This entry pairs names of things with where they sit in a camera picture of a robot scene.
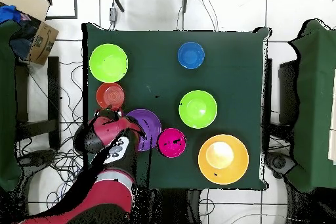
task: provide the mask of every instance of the lime green bowl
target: lime green bowl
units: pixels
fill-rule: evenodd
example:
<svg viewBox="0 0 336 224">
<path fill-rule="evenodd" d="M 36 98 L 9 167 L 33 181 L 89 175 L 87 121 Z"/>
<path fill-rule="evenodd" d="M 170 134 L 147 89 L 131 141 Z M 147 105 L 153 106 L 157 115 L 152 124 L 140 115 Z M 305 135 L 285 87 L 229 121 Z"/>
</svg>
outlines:
<svg viewBox="0 0 336 224">
<path fill-rule="evenodd" d="M 207 127 L 217 115 L 217 103 L 205 91 L 191 91 L 181 99 L 178 107 L 181 120 L 194 129 Z"/>
<path fill-rule="evenodd" d="M 119 81 L 129 67 L 126 53 L 114 44 L 96 47 L 91 54 L 89 66 L 92 75 L 105 83 Z"/>
</svg>

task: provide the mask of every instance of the cardboard box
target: cardboard box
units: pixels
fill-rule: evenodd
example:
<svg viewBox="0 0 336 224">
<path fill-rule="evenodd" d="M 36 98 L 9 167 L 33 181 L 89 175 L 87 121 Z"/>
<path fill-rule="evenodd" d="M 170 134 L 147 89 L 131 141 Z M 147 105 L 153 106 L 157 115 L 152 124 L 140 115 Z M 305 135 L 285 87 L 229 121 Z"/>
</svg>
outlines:
<svg viewBox="0 0 336 224">
<path fill-rule="evenodd" d="M 28 15 L 31 21 L 27 22 L 30 34 L 35 29 L 35 35 L 30 38 L 29 45 L 27 45 L 29 47 L 27 48 L 27 56 L 20 56 L 20 58 L 44 65 L 58 35 L 58 30 L 43 22 L 47 15 L 49 2 L 47 0 L 0 0 L 0 7 L 2 5 L 14 5 L 17 11 Z M 22 27 L 21 32 L 13 35 L 12 40 L 15 38 L 18 41 L 20 35 L 24 35 L 23 31 Z"/>
</svg>

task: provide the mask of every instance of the white tile floor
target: white tile floor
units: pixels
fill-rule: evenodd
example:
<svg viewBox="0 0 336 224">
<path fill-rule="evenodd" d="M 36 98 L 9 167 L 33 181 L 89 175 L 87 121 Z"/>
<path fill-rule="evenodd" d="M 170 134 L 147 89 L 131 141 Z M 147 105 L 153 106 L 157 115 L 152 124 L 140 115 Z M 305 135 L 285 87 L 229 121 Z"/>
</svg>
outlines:
<svg viewBox="0 0 336 224">
<path fill-rule="evenodd" d="M 57 7 L 61 1 L 64 8 Z M 180 16 L 177 16 L 182 5 L 181 0 L 120 0 L 125 12 L 118 11 L 117 30 L 175 30 L 182 29 Z M 215 20 L 209 0 L 203 0 L 211 17 Z M 73 15 L 74 0 L 55 0 L 49 16 Z M 218 29 L 222 31 L 250 32 L 256 27 L 272 28 L 272 36 L 268 41 L 268 57 L 273 59 L 272 71 L 272 117 L 278 122 L 279 89 L 278 67 L 281 63 L 296 58 L 295 51 L 287 41 L 296 38 L 305 20 L 319 18 L 332 28 L 336 26 L 335 0 L 211 0 L 218 18 Z M 81 98 L 81 91 L 71 81 L 71 72 L 81 61 L 81 23 L 91 22 L 102 28 L 110 27 L 109 13 L 112 0 L 77 0 L 77 19 L 48 20 L 47 23 L 59 30 L 59 35 L 51 56 L 59 56 L 61 86 L 70 94 L 70 107 L 73 108 Z M 202 0 L 188 0 L 184 16 L 185 30 L 212 30 L 213 24 L 202 5 Z M 33 66 L 31 73 L 44 92 L 47 92 L 47 66 Z M 77 68 L 73 78 L 82 87 L 82 69 Z M 61 92 L 62 122 L 71 122 L 72 112 L 68 108 L 68 96 Z M 47 118 L 47 99 L 38 86 L 30 79 L 29 82 L 29 115 L 30 121 Z M 82 115 L 80 103 L 76 113 Z M 76 126 L 70 127 L 72 133 Z M 70 131 L 62 132 L 62 139 L 70 136 Z M 30 150 L 48 148 L 47 135 L 33 138 Z M 72 147 L 71 142 L 64 150 Z M 206 200 L 199 205 L 203 224 L 284 224 L 287 213 L 287 193 L 282 180 L 273 178 L 269 169 L 264 169 L 264 179 L 269 188 L 263 192 L 253 190 L 209 190 L 209 204 Z M 36 174 L 30 185 L 30 213 L 35 214 L 47 209 L 47 195 L 59 191 L 62 180 L 51 168 Z M 208 190 L 201 194 L 207 198 Z M 55 195 L 50 195 L 52 202 Z"/>
</svg>

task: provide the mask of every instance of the yellow bowl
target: yellow bowl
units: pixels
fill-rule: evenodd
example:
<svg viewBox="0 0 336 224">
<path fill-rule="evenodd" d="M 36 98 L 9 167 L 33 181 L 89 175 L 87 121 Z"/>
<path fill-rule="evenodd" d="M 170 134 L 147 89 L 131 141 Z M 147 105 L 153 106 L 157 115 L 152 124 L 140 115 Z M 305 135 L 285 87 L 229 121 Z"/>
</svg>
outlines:
<svg viewBox="0 0 336 224">
<path fill-rule="evenodd" d="M 245 145 L 231 135 L 213 136 L 199 150 L 198 166 L 212 183 L 234 183 L 243 177 L 248 165 L 249 154 Z"/>
</svg>

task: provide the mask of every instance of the pink bowl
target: pink bowl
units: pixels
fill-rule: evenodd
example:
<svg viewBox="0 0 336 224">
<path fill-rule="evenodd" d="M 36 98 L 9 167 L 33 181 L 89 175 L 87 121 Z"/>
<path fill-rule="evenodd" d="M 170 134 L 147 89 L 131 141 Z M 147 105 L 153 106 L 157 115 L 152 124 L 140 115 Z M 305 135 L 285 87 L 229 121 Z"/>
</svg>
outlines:
<svg viewBox="0 0 336 224">
<path fill-rule="evenodd" d="M 166 158 L 176 158 L 185 148 L 186 137 L 178 129 L 165 129 L 157 138 L 157 149 Z"/>
</svg>

